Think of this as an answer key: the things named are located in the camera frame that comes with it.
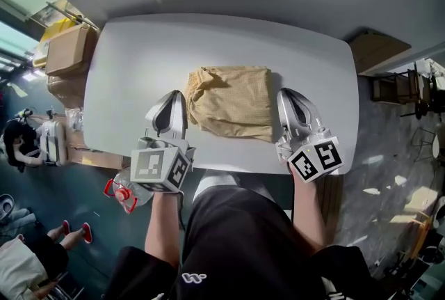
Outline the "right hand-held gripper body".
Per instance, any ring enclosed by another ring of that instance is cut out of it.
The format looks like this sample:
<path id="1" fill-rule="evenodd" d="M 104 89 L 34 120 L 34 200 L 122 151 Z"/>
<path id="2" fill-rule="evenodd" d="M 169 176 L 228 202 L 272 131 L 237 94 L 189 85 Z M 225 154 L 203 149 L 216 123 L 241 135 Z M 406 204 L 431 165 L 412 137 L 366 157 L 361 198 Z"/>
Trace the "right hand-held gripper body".
<path id="1" fill-rule="evenodd" d="M 275 143 L 280 162 L 304 183 L 317 180 L 343 166 L 338 145 L 338 138 L 325 127 L 321 128 L 321 132 L 312 132 L 302 138 L 284 134 Z"/>

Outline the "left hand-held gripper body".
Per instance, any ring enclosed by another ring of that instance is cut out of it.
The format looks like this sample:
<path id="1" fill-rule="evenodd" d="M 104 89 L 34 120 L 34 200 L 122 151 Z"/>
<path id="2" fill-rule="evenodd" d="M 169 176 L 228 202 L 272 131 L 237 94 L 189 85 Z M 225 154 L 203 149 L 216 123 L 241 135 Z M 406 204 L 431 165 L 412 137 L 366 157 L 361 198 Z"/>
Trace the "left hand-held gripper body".
<path id="1" fill-rule="evenodd" d="M 178 194 L 194 154 L 184 139 L 142 137 L 131 151 L 130 180 L 148 191 Z"/>

